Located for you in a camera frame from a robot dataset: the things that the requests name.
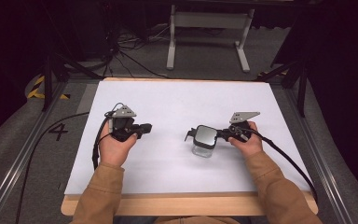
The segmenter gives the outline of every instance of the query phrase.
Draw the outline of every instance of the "gray carpet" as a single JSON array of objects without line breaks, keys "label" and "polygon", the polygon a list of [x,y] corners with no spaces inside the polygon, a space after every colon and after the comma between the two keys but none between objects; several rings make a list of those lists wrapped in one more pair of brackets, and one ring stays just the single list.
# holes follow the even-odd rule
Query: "gray carpet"
[{"label": "gray carpet", "polygon": [[[237,31],[225,31],[221,35],[210,36],[198,30],[185,30],[177,36],[177,51],[173,71],[165,69],[168,53],[168,41],[147,45],[138,50],[125,51],[131,57],[145,65],[150,70],[173,78],[215,79],[215,80],[251,80],[258,73],[270,70],[274,55],[282,43],[287,30],[251,30],[245,44],[245,53],[251,66],[251,72],[241,71],[233,41],[240,35]],[[135,77],[156,77],[148,74],[142,67],[128,58],[118,58],[129,68]],[[129,77],[129,72],[114,59],[107,76]],[[103,73],[103,68],[96,71]],[[59,100],[48,116],[46,129],[50,124],[66,116],[90,110],[96,82],[84,75],[72,75],[63,93],[71,94],[69,100]],[[335,211],[328,198],[324,184],[315,169],[310,156],[310,147],[305,139],[298,121],[296,111],[289,104],[288,91],[278,85],[271,85],[283,116],[288,124],[299,152],[315,182],[319,194],[318,216],[324,223],[339,223]],[[6,171],[18,155],[30,130],[32,129],[43,106],[41,99],[29,99],[28,103],[16,112],[0,128],[0,184]],[[306,122],[309,124],[314,140],[322,151],[329,168],[334,174],[343,201],[348,207],[353,223],[358,223],[358,183],[339,155],[322,113],[314,98],[311,86],[306,95]],[[61,203],[66,182],[72,170],[76,150],[81,138],[87,116],[68,119],[62,122],[65,133],[57,141],[56,133],[46,133],[38,145],[32,161],[25,195],[22,203],[20,223],[67,223],[69,217],[61,214]],[[0,212],[0,223],[14,223],[17,204],[21,191],[23,173],[15,188],[11,191]],[[252,217],[252,223],[267,223],[264,217]]]}]

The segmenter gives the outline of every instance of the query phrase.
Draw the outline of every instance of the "person's right hand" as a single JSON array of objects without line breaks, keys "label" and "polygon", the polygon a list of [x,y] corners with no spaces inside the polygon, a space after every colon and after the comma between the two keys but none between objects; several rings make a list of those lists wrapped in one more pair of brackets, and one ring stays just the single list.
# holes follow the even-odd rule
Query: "person's right hand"
[{"label": "person's right hand", "polygon": [[[250,128],[257,131],[257,127],[255,126],[255,123],[252,121],[248,121],[248,122]],[[228,142],[231,143],[231,145],[233,145],[237,149],[239,149],[245,159],[257,152],[263,151],[261,139],[259,136],[255,135],[254,133],[252,133],[249,140],[245,143],[233,137],[229,137]]]}]

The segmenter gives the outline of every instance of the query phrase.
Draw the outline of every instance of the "hand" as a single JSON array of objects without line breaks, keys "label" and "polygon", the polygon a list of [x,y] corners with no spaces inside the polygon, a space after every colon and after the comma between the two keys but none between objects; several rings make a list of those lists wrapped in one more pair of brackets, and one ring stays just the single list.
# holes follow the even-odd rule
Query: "hand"
[{"label": "hand", "polygon": [[[255,123],[252,121],[248,121],[248,122],[250,128],[257,131],[257,127],[255,126]],[[233,137],[229,137],[228,142],[231,143],[231,145],[233,145],[237,149],[239,149],[245,159],[257,152],[263,151],[263,146],[261,145],[261,139],[259,136],[255,135],[254,133],[252,133],[249,140],[245,143]]]},{"label": "hand", "polygon": [[137,134],[131,135],[125,142],[119,142],[109,134],[109,125],[106,122],[100,135],[101,162],[121,166],[126,161],[130,149],[135,145]]}]

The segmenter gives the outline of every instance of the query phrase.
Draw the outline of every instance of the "transparent container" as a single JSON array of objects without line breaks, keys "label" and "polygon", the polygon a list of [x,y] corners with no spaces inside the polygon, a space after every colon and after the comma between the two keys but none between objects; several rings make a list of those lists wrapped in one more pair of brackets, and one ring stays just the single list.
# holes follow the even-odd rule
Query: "transparent container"
[{"label": "transparent container", "polygon": [[213,149],[208,149],[204,147],[198,147],[196,145],[191,149],[194,155],[201,156],[203,158],[210,158],[213,154]]}]

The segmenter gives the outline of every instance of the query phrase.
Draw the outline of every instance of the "person's left hand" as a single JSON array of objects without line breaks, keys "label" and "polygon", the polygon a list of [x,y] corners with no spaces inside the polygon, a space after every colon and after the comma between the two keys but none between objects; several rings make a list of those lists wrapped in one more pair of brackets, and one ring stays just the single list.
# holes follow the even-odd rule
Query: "person's left hand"
[{"label": "person's left hand", "polygon": [[[100,139],[109,134],[109,125],[106,122],[100,135]],[[135,145],[136,133],[131,135],[125,142],[119,142],[108,135],[100,142],[101,162],[115,166],[121,166],[126,161],[130,149]]]}]

